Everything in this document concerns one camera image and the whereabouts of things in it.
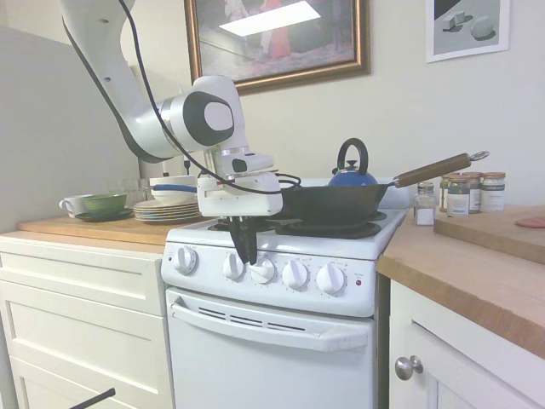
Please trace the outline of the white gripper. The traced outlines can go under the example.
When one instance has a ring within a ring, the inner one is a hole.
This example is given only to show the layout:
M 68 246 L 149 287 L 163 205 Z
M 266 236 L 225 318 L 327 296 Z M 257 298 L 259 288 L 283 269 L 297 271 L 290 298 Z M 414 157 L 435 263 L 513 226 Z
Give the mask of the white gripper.
M 220 184 L 211 176 L 202 176 L 198 178 L 197 184 L 199 210 L 203 216 L 229 217 L 228 228 L 238 257 L 242 262 L 256 264 L 255 218 L 243 220 L 237 216 L 273 216 L 279 213 L 283 207 L 280 184 L 271 172 L 237 177 L 234 183 L 240 187 L 274 194 L 249 193 Z

